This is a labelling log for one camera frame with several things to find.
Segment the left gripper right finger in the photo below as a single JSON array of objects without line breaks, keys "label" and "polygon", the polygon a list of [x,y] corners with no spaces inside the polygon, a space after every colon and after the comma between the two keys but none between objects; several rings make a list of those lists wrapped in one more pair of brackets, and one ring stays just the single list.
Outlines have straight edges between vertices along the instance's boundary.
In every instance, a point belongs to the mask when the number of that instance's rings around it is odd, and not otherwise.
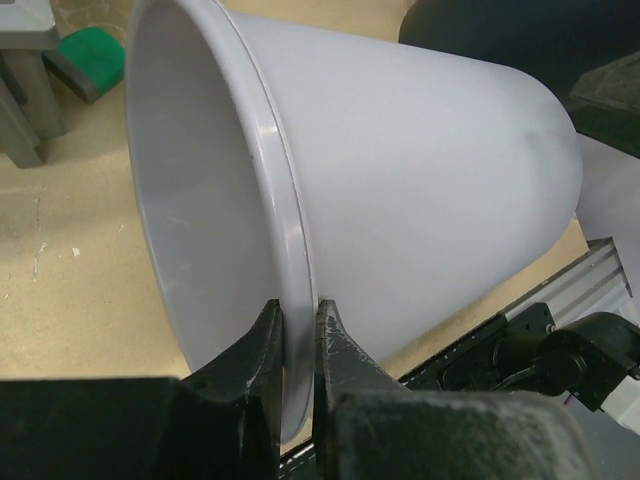
[{"label": "left gripper right finger", "polygon": [[325,479],[595,479],[569,412],[534,393],[411,391],[316,317],[313,443]]}]

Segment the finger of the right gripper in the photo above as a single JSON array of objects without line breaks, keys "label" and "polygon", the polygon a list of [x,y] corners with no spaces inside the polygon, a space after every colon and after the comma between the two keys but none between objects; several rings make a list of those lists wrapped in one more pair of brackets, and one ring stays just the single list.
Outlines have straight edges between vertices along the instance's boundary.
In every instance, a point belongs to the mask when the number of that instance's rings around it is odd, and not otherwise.
[{"label": "finger of the right gripper", "polygon": [[583,74],[570,94],[576,130],[629,155],[639,154],[639,52]]}]

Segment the grey plastic crate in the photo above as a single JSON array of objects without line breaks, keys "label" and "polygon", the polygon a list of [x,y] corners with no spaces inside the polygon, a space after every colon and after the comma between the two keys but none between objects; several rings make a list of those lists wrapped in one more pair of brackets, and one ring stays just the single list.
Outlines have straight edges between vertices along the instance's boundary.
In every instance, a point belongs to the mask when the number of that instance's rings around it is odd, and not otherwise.
[{"label": "grey plastic crate", "polygon": [[19,168],[41,165],[41,142],[65,133],[43,60],[60,41],[48,1],[1,3],[1,152]]}]

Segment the dark blue round bin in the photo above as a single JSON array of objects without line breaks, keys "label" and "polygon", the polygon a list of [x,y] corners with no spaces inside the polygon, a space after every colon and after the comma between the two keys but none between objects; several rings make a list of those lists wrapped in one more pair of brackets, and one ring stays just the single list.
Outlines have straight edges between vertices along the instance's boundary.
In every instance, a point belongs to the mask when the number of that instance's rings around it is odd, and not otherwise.
[{"label": "dark blue round bin", "polygon": [[520,69],[586,71],[639,49],[639,3],[417,1],[398,40]]}]

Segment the light grey round bin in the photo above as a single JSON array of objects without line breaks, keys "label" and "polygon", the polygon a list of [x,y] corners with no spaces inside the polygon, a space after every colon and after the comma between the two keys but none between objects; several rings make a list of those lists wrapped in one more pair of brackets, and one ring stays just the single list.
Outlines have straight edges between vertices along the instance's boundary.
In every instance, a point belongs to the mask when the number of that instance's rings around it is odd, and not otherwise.
[{"label": "light grey round bin", "polygon": [[184,358],[278,299],[283,440],[310,412],[322,300],[384,359],[544,255],[580,194],[574,126],[533,77],[216,1],[135,4],[125,99]]}]

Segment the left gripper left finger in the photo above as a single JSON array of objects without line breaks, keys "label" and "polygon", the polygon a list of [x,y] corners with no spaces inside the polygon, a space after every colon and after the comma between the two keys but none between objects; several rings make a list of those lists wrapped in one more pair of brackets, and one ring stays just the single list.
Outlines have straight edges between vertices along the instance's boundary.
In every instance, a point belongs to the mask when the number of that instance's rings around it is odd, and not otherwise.
[{"label": "left gripper left finger", "polygon": [[1,385],[5,479],[274,479],[283,315],[184,379],[11,380]]}]

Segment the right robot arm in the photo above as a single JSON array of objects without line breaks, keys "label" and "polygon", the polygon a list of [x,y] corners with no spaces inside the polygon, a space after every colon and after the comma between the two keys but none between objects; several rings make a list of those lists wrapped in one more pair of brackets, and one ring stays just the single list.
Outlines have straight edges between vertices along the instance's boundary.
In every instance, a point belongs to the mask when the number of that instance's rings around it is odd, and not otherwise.
[{"label": "right robot arm", "polygon": [[587,253],[400,378],[438,391],[564,393],[639,430],[639,318],[617,246]]}]

